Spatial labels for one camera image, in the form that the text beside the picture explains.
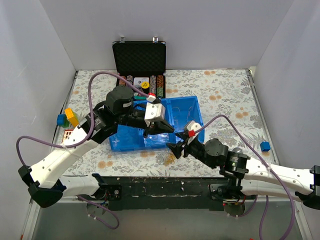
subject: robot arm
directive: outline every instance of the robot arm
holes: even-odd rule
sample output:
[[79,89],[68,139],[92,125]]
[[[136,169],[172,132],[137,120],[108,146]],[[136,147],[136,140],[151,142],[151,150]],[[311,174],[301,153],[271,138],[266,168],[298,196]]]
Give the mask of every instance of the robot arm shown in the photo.
[[46,208],[60,198],[78,194],[94,195],[99,184],[93,176],[62,176],[64,172],[94,149],[104,140],[117,133],[118,125],[144,129],[144,136],[160,133],[173,133],[174,128],[165,120],[165,107],[159,99],[150,96],[145,110],[134,108],[133,91],[117,86],[93,109],[94,131],[87,141],[73,148],[65,146],[82,141],[88,134],[91,118],[88,114],[71,135],[63,148],[55,149],[48,156],[32,166],[22,166],[18,172],[28,185],[28,191],[41,207]]
[[167,143],[167,146],[177,159],[183,152],[183,157],[192,155],[212,169],[220,168],[219,173],[229,179],[229,184],[212,192],[213,198],[226,200],[241,194],[288,197],[285,191],[277,186],[280,183],[270,172],[272,169],[291,189],[294,199],[299,199],[307,207],[320,210],[319,166],[312,169],[293,169],[271,164],[267,168],[257,159],[229,151],[229,147],[216,138],[205,144],[200,143],[195,133],[200,127],[195,121],[189,122],[184,132],[176,133],[182,141]]

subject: poker chip set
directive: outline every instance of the poker chip set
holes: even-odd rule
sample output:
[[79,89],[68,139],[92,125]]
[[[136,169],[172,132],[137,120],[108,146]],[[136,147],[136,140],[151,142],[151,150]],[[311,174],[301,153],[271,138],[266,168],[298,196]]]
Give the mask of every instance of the poker chip set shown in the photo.
[[[112,43],[117,72],[129,83],[144,93],[153,93],[157,98],[166,97],[166,42],[158,41],[121,41]],[[117,80],[116,85],[126,85]],[[134,93],[135,100],[144,96]]]
[[[137,89],[142,90],[145,94],[153,93],[157,98],[164,98],[164,76],[163,75],[152,75],[150,77],[133,77],[132,75],[121,76],[126,79],[129,83],[134,85]],[[119,85],[125,86],[126,83],[122,80],[118,81]]]

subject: yellow block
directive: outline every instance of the yellow block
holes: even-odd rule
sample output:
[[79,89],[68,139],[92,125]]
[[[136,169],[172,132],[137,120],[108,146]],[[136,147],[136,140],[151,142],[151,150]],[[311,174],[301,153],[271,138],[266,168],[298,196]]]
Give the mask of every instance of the yellow block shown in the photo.
[[72,124],[72,126],[76,127],[79,124],[77,114],[72,111],[71,108],[67,108],[64,110],[66,119],[68,119],[69,123]]

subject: black metal bar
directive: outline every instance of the black metal bar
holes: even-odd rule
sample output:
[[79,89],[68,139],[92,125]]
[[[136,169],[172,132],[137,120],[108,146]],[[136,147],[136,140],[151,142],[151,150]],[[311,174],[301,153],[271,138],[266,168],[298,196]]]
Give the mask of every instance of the black metal bar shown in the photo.
[[209,209],[223,211],[223,203],[213,200],[210,185],[226,185],[224,177],[114,177],[93,176],[104,187],[121,185],[120,197],[109,199],[113,211],[136,209]]

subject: wire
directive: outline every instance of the wire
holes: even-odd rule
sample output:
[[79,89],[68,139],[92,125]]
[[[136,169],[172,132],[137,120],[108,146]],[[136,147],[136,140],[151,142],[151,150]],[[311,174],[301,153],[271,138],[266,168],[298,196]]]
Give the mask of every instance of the wire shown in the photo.
[[94,206],[96,206],[96,207],[98,207],[98,208],[101,208],[101,209],[103,209],[103,210],[106,210],[108,213],[110,213],[110,214],[112,214],[112,216],[114,216],[114,218],[116,219],[116,226],[111,226],[110,224],[108,224],[108,223],[106,223],[103,219],[101,219],[100,217],[97,217],[97,216],[95,216],[95,215],[93,215],[93,214],[90,214],[90,216],[91,217],[93,217],[94,219],[97,219],[98,221],[100,221],[101,223],[103,223],[106,227],[108,227],[108,228],[110,228],[110,229],[112,229],[112,230],[115,230],[115,229],[117,229],[118,227],[119,227],[119,225],[120,225],[120,221],[119,221],[119,218],[118,218],[118,216],[113,212],[113,211],[111,211],[111,210],[109,210],[108,208],[106,208],[106,207],[104,207],[104,206],[102,206],[102,205],[100,205],[100,204],[97,204],[97,203],[95,203],[95,202],[93,202],[93,201],[90,201],[90,200],[87,200],[87,199],[85,199],[84,197],[82,197],[82,196],[80,196],[80,195],[77,195],[77,197],[78,197],[78,199],[80,199],[80,200],[82,200],[82,201],[85,201],[85,202],[87,202],[88,204],[92,204],[92,205],[94,205]]
[[[101,74],[108,74],[108,75],[111,75],[111,76],[114,76],[116,77],[117,79],[120,79],[122,81],[124,81],[126,83],[126,85],[130,88],[132,88],[134,91],[138,92],[140,95],[144,96],[144,97],[148,97],[147,94],[145,94],[143,91],[140,91],[139,89],[137,89],[135,86],[133,86],[130,82],[128,82],[126,79],[124,79],[123,77],[117,75],[116,73],[112,73],[112,72],[109,72],[109,71],[99,71],[99,72],[96,72],[95,74],[92,75],[92,77],[90,78],[89,80],[89,84],[88,84],[88,102],[89,102],[89,109],[90,109],[90,119],[92,120],[91,121],[91,125],[90,125],[90,129],[89,129],[89,132],[88,134],[85,136],[84,139],[82,139],[80,142],[78,143],[75,143],[75,144],[72,144],[72,145],[66,145],[65,147],[70,149],[70,148],[74,148],[74,147],[77,147],[81,144],[83,144],[85,141],[87,141],[91,134],[93,133],[94,131],[94,126],[95,126],[95,121],[94,121],[94,111],[93,111],[93,107],[92,107],[92,97],[91,97],[91,86],[92,86],[92,82],[93,80],[98,76],[98,75],[101,75]],[[38,138],[35,138],[33,136],[20,136],[16,143],[15,143],[15,148],[16,148],[16,152],[18,154],[18,157],[20,159],[20,162],[22,163],[22,165],[26,165],[25,161],[23,160],[22,156],[21,156],[21,152],[20,152],[20,148],[19,148],[19,143],[22,139],[29,139],[29,140],[32,140],[32,141],[35,141],[37,143],[40,143],[40,144],[44,144],[44,145],[47,145],[47,146],[50,146],[50,147],[54,147],[54,148],[59,148],[59,149],[63,149],[64,147],[61,146],[61,145],[58,145],[58,144],[54,144],[54,143],[51,143],[51,142],[47,142],[47,141],[43,141],[43,140],[40,140]]]
[[242,205],[242,204],[244,204],[244,203],[245,203],[245,201],[246,201],[246,198],[247,198],[247,196],[246,196],[246,195],[244,195],[242,202],[237,203],[237,204],[238,204],[238,205]]
[[264,220],[265,220],[265,217],[266,217],[266,214],[267,214],[267,210],[268,210],[268,206],[269,206],[269,196],[265,196],[266,199],[265,199],[265,208],[264,208],[264,212],[262,214],[262,218],[261,218],[261,221],[260,221],[260,225],[259,225],[259,237],[260,239],[262,240],[262,226],[264,224]]
[[[238,134],[238,136],[241,138],[241,140],[245,143],[245,145],[247,145],[247,147],[249,149],[251,149],[251,151],[260,159],[260,161],[263,163],[263,165],[266,168],[269,168],[268,163],[262,158],[262,156],[260,156],[260,154],[252,147],[250,146],[250,144],[247,142],[247,140],[240,134],[240,132],[237,130],[237,128],[235,127],[235,125],[230,121],[230,119],[223,114],[217,115],[214,118],[212,118],[207,124],[205,124],[203,127],[201,127],[199,130],[195,131],[195,133],[199,133],[200,131],[202,131],[203,129],[205,129],[206,127],[208,127],[214,120],[218,119],[218,118],[225,118],[229,124],[231,125],[231,127],[234,129],[234,131]],[[294,226],[295,223],[295,204],[294,204],[294,200],[289,192],[289,189],[286,187],[285,183],[280,179],[280,177],[276,174],[276,172],[270,168],[270,172],[274,175],[274,177],[279,181],[279,183],[281,184],[281,186],[283,187],[284,191],[286,192],[286,194],[288,195],[288,198],[290,200],[290,205],[291,205],[291,218],[290,218],[290,223],[288,228],[286,229],[285,233],[283,234],[283,236],[280,238],[280,240],[284,240],[286,239],[286,237],[289,235],[291,229]]]
[[190,113],[191,113],[191,111],[192,111],[192,107],[193,107],[193,106],[189,107],[189,109],[188,109],[188,115],[186,116],[186,121],[187,121],[187,122],[188,122],[188,118],[189,118],[189,117],[190,117],[193,121],[196,122],[196,120],[195,120],[193,117],[190,116]]
[[178,109],[178,111],[179,111],[179,115],[178,115],[178,116],[174,116],[173,118],[177,118],[177,117],[179,117],[179,116],[181,115],[180,108],[179,108],[179,107],[177,107],[177,106],[174,106],[174,107],[172,108],[172,110],[173,110],[173,109]]
[[248,214],[254,209],[254,207],[255,207],[255,205],[256,205],[256,203],[257,203],[257,199],[258,199],[258,195],[255,195],[255,199],[254,199],[254,201],[253,201],[252,206],[251,206],[251,207],[249,208],[249,210],[246,211],[244,214],[238,216],[238,218],[242,218],[242,217],[248,215]]
[[230,203],[230,204],[236,204],[236,203],[238,203],[239,200],[240,200],[240,196],[237,196],[237,198],[236,198],[236,196],[231,196],[232,199],[234,199],[234,200],[227,200],[227,199],[224,199],[224,198],[223,198],[222,196],[220,196],[219,194],[216,194],[216,192],[217,192],[217,191],[211,192],[211,196],[214,197],[214,198],[217,199],[217,200],[224,201],[224,202]]

